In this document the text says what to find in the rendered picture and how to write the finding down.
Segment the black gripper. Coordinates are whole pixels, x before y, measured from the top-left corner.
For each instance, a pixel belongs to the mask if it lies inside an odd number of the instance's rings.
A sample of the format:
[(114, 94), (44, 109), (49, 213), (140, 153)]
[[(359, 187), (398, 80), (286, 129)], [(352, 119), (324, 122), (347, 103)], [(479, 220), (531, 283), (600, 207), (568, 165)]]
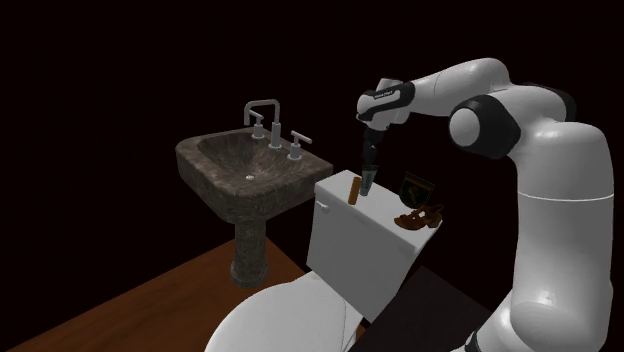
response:
[(367, 127), (363, 133), (362, 160), (362, 181), (360, 186), (360, 194), (367, 196), (374, 178), (379, 169), (378, 165), (374, 165), (378, 154), (378, 145), (382, 143), (385, 132), (374, 130)]

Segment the brown heeled sandal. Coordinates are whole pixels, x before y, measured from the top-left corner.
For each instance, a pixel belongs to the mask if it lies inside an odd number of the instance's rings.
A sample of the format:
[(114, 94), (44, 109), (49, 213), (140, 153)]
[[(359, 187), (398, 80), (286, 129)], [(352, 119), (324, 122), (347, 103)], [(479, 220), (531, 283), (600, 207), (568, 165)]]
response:
[(403, 214), (394, 219), (394, 222), (399, 227), (416, 231), (423, 227), (437, 228), (442, 222), (442, 210), (444, 206), (438, 204), (435, 206), (423, 205), (420, 208), (413, 210), (410, 214)]

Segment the white toilet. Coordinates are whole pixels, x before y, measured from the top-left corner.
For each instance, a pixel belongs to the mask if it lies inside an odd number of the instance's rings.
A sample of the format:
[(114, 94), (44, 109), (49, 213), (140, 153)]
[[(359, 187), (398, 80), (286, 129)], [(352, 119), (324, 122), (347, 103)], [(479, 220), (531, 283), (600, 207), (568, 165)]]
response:
[(315, 185), (309, 272), (241, 302), (205, 352), (348, 352), (361, 320), (390, 303), (435, 231), (396, 225), (411, 210), (378, 184), (349, 204), (354, 177), (344, 170)]

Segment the dark stone pedestal sink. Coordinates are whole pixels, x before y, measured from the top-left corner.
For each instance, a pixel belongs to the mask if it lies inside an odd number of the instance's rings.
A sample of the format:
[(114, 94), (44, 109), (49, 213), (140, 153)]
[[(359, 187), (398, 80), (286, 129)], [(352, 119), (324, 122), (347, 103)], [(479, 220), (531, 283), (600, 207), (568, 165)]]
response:
[(232, 282), (254, 288), (268, 276), (266, 221), (314, 197), (333, 165), (303, 150), (311, 139), (281, 137), (280, 103), (252, 100), (245, 127), (187, 138), (175, 147), (183, 181), (223, 221), (235, 226)]

